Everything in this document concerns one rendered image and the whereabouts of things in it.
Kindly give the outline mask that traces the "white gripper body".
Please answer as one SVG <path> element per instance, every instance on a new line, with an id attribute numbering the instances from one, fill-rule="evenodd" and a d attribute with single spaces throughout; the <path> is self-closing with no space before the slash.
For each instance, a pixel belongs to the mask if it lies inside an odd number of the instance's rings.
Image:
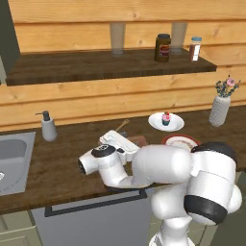
<path id="1" fill-rule="evenodd" d="M 122 149 L 129 155 L 133 155 L 139 150 L 137 145 L 114 130 L 110 130 L 104 135 L 100 136 L 99 141 L 103 144 L 112 145 L 116 149 Z"/>

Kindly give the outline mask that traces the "dark jam jar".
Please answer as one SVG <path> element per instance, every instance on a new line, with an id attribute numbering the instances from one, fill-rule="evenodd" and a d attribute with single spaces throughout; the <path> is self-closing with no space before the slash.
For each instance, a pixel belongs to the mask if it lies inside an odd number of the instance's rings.
<path id="1" fill-rule="evenodd" d="M 158 34 L 156 38 L 155 61 L 168 62 L 171 37 L 169 34 Z"/>

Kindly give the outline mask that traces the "reddish brown flat block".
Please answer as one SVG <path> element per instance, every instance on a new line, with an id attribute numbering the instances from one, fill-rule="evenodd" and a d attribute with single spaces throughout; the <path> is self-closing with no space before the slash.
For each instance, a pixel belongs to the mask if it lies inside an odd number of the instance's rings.
<path id="1" fill-rule="evenodd" d="M 146 138 L 143 135 L 129 136 L 128 139 L 137 145 L 139 148 L 146 146 L 148 144 Z"/>

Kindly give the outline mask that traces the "pink cupcake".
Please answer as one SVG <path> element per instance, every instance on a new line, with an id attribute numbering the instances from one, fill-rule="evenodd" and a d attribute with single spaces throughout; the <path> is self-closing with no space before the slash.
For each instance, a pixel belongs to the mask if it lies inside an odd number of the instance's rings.
<path id="1" fill-rule="evenodd" d="M 168 126 L 171 120 L 171 115 L 168 111 L 166 111 L 162 117 L 161 117 L 161 122 L 163 126 Z"/>

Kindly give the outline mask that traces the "white plate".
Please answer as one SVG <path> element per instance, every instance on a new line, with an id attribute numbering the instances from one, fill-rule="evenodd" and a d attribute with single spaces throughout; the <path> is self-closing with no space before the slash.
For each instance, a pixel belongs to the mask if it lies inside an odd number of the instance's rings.
<path id="1" fill-rule="evenodd" d="M 148 123 L 155 129 L 164 132 L 176 132 L 179 131 L 184 125 L 184 120 L 177 114 L 170 113 L 171 120 L 168 126 L 163 126 L 161 122 L 161 117 L 164 112 L 156 112 L 149 116 Z"/>

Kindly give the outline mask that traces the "red rimmed plate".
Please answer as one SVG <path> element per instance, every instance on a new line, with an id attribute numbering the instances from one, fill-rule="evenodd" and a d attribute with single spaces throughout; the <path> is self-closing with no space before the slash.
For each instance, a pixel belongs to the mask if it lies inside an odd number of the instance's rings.
<path id="1" fill-rule="evenodd" d="M 193 147 L 200 144 L 200 141 L 189 135 L 168 135 L 162 139 L 161 143 L 191 151 Z"/>

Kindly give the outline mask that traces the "grey soap dispenser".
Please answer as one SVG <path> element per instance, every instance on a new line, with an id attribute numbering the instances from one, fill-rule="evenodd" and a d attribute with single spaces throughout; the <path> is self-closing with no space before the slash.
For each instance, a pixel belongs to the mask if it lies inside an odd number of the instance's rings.
<path id="1" fill-rule="evenodd" d="M 41 120 L 43 138 L 49 142 L 54 141 L 58 135 L 54 119 L 50 116 L 49 111 L 42 111 L 40 114 L 43 116 Z"/>

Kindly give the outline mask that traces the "dark wooden shelf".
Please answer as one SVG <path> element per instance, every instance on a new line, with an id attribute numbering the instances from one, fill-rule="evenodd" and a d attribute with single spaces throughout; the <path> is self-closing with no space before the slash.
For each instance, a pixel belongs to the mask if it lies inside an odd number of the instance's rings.
<path id="1" fill-rule="evenodd" d="M 106 79 L 122 79 L 187 73 L 215 72 L 217 66 L 199 58 L 189 61 L 188 52 L 171 54 L 168 62 L 154 61 L 153 49 L 66 52 L 21 55 L 7 76 L 8 86 L 53 84 Z"/>

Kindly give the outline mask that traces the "grey dishwasher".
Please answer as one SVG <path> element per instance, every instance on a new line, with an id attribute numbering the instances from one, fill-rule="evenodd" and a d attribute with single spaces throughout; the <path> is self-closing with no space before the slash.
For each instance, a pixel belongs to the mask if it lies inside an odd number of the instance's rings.
<path id="1" fill-rule="evenodd" d="M 146 199 L 45 217 L 45 208 L 34 209 L 43 246 L 147 246 L 153 190 L 145 188 Z M 138 190 L 79 202 L 50 206 L 53 210 L 131 197 Z"/>

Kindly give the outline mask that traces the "white vase with flowers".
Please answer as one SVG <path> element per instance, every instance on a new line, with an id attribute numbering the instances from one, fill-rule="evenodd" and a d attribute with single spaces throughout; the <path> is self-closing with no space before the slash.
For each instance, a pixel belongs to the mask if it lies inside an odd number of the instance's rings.
<path id="1" fill-rule="evenodd" d="M 231 96 L 239 88 L 239 84 L 240 81 L 236 82 L 231 76 L 215 84 L 217 95 L 214 97 L 209 115 L 209 123 L 212 126 L 220 127 L 224 124 L 231 105 Z"/>

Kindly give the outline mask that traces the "clear drinking glass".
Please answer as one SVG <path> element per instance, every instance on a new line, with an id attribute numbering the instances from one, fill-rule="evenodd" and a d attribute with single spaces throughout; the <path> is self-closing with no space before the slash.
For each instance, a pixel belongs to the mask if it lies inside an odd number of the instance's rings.
<path id="1" fill-rule="evenodd" d="M 111 51 L 114 55 L 122 55 L 125 43 L 125 24 L 111 23 Z"/>
<path id="2" fill-rule="evenodd" d="M 181 53 L 185 41 L 187 23 L 174 22 L 172 24 L 171 32 L 171 51 L 173 53 Z"/>

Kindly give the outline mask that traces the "steel sink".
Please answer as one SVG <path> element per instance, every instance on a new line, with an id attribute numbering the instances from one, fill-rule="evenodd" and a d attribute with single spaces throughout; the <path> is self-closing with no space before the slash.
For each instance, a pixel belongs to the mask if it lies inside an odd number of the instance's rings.
<path id="1" fill-rule="evenodd" d="M 25 191 L 35 132 L 0 135 L 0 196 Z"/>

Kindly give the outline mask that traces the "spice shaker with blue lid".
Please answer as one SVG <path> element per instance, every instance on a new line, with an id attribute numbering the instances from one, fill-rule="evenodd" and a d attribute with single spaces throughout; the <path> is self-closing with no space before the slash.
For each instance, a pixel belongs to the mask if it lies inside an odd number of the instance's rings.
<path id="1" fill-rule="evenodd" d="M 200 47 L 201 47 L 202 38 L 193 37 L 189 46 L 189 60 L 191 62 L 196 62 L 199 59 Z"/>

